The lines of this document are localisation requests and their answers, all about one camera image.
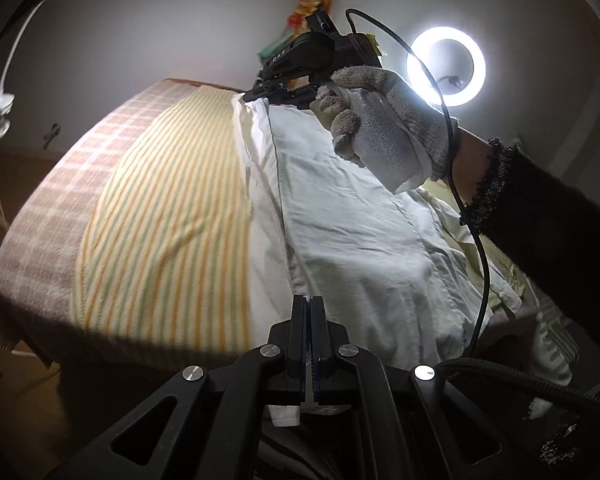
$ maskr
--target black cable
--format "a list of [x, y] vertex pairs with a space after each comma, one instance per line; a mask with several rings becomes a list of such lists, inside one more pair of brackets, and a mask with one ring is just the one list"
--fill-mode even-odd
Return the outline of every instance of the black cable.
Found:
[[480, 329], [482, 328], [482, 324], [484, 322], [484, 316], [487, 312], [487, 302], [489, 301], [489, 288], [490, 288], [489, 263], [487, 261], [487, 254], [484, 252], [484, 247], [482, 246], [482, 241], [480, 240], [480, 236], [475, 231], [475, 228], [471, 222], [471, 219], [466, 214], [466, 209], [464, 207], [464, 203], [462, 203], [462, 199], [460, 198], [460, 195], [458, 194], [458, 190], [456, 189], [456, 183], [454, 182], [453, 160], [456, 156], [456, 154], [455, 154], [456, 144], [454, 142], [454, 130], [453, 130], [453, 125], [451, 123], [451, 116], [449, 115], [449, 110], [445, 105], [445, 99], [442, 96], [442, 92], [440, 91], [440, 87], [436, 83], [435, 78], [431, 75], [431, 72], [429, 72], [429, 69], [420, 60], [420, 58], [413, 53], [413, 50], [411, 50], [411, 47], [409, 45], [407, 45], [400, 36], [398, 36], [389, 27], [387, 27], [383, 23], [380, 23], [378, 20], [376, 20], [375, 18], [372, 18], [368, 14], [365, 14], [361, 10], [347, 9], [347, 10], [345, 10], [344, 14], [347, 18], [347, 21], [349, 22], [349, 25], [351, 26], [351, 31], [354, 34], [356, 33], [356, 27], [353, 24], [353, 20], [351, 19], [351, 16], [350, 16], [351, 14], [360, 16], [360, 18], [367, 20], [369, 23], [372, 23], [373, 25], [375, 25], [376, 27], [380, 28], [382, 31], [387, 33], [389, 36], [394, 38], [394, 40], [397, 41], [397, 43], [404, 50], [406, 50], [408, 54], [411, 54], [415, 59], [418, 60], [422, 69], [424, 70], [425, 75], [427, 76], [427, 79], [429, 79], [429, 83], [431, 84], [433, 89], [440, 96], [440, 107], [442, 108], [442, 113], [445, 116], [446, 132], [448, 135], [448, 142], [449, 142], [449, 154], [448, 154], [448, 158], [447, 158], [446, 175], [447, 175], [447, 179], [449, 181], [449, 187], [451, 188], [451, 193], [454, 196], [456, 203], [458, 204], [458, 209], [460, 210], [460, 215], [464, 219], [466, 226], [469, 228], [469, 232], [471, 233], [471, 236], [474, 238], [475, 246], [478, 249], [478, 254], [480, 255], [480, 264], [482, 266], [482, 276], [484, 277], [484, 286], [482, 288], [482, 301], [480, 302], [480, 310], [478, 311], [478, 317], [475, 320], [474, 332], [471, 335], [471, 340], [469, 341], [469, 345], [464, 352], [465, 355], [471, 356], [474, 353], [475, 345], [478, 341], [478, 336], [480, 335]]
[[436, 83], [440, 85], [440, 83], [442, 83], [445, 80], [449, 81], [458, 90], [462, 90], [466, 86], [464, 84], [464, 81], [462, 81], [457, 75], [445, 75], [444, 77], [437, 79]]
[[457, 372], [485, 377], [511, 386], [521, 392], [548, 400], [556, 406], [574, 412], [588, 412], [600, 416], [599, 398], [498, 363], [461, 357], [437, 364], [436, 371], [446, 378]]

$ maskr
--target white cloth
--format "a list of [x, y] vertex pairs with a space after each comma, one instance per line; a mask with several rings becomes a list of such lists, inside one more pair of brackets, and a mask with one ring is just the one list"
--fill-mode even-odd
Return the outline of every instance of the white cloth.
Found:
[[[460, 216], [449, 204], [443, 200], [439, 200], [433, 197], [430, 193], [422, 188], [414, 190], [410, 194], [410, 198], [414, 200], [424, 200], [430, 205], [438, 216], [440, 225], [445, 229], [447, 233], [460, 244], [467, 253], [471, 251], [474, 253], [474, 258], [477, 260], [478, 249], [475, 246], [474, 238], [471, 236], [469, 228], [464, 225], [460, 225]], [[522, 306], [522, 299], [516, 294], [516, 291], [511, 288], [507, 280], [501, 274], [498, 267], [491, 261], [489, 262], [489, 276], [490, 276], [490, 288], [495, 292], [500, 301], [506, 306], [512, 314], [516, 314]]]
[[400, 368], [459, 356], [480, 293], [432, 206], [337, 157], [312, 112], [272, 106], [269, 119], [286, 238], [328, 319]]
[[269, 405], [269, 416], [276, 428], [300, 426], [300, 406]]
[[286, 241], [280, 213], [275, 150], [266, 104], [246, 105], [234, 98], [236, 146], [245, 165], [244, 179], [252, 204], [249, 230], [249, 300], [251, 345], [263, 345], [271, 325], [289, 319], [291, 292]]

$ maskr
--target striped blanket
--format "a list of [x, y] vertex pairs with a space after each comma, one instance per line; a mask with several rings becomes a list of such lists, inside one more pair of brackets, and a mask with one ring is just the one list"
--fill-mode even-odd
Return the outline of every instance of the striped blanket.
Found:
[[165, 110], [96, 203], [70, 312], [107, 360], [182, 368], [249, 347], [250, 202], [232, 95], [202, 87]]

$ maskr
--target white glove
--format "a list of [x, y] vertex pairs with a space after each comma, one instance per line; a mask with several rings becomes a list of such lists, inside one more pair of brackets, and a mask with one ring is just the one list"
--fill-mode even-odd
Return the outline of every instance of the white glove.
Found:
[[[424, 102], [397, 73], [372, 66], [352, 66], [334, 72], [331, 79], [334, 85], [320, 87], [316, 101], [310, 107], [322, 125], [330, 130], [337, 155], [360, 166], [368, 166], [393, 192], [396, 182], [405, 182], [413, 176], [414, 160], [424, 164], [419, 153], [422, 149], [430, 160], [430, 171], [424, 178], [438, 180], [446, 175], [448, 133], [445, 118]], [[350, 89], [362, 90], [352, 92]], [[373, 97], [374, 92], [384, 96], [384, 106], [382, 99]], [[452, 118], [452, 125], [456, 138], [458, 121]], [[401, 160], [401, 155], [407, 157], [409, 152], [415, 152], [416, 156], [411, 155], [410, 168], [408, 161]], [[384, 156], [385, 168], [382, 168], [382, 161], [372, 160], [378, 156]], [[384, 178], [377, 171], [384, 173]], [[419, 174], [424, 173], [426, 168], [421, 168]]]

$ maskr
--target lace cuff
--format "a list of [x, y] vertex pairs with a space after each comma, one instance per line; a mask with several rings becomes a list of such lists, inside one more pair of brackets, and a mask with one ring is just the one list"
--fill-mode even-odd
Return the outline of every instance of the lace cuff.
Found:
[[489, 145], [493, 147], [493, 153], [489, 157], [487, 173], [478, 184], [472, 202], [460, 217], [461, 225], [465, 225], [468, 218], [478, 233], [488, 230], [493, 223], [498, 204], [511, 181], [511, 163], [518, 154], [517, 146], [504, 148], [500, 139], [491, 139]]

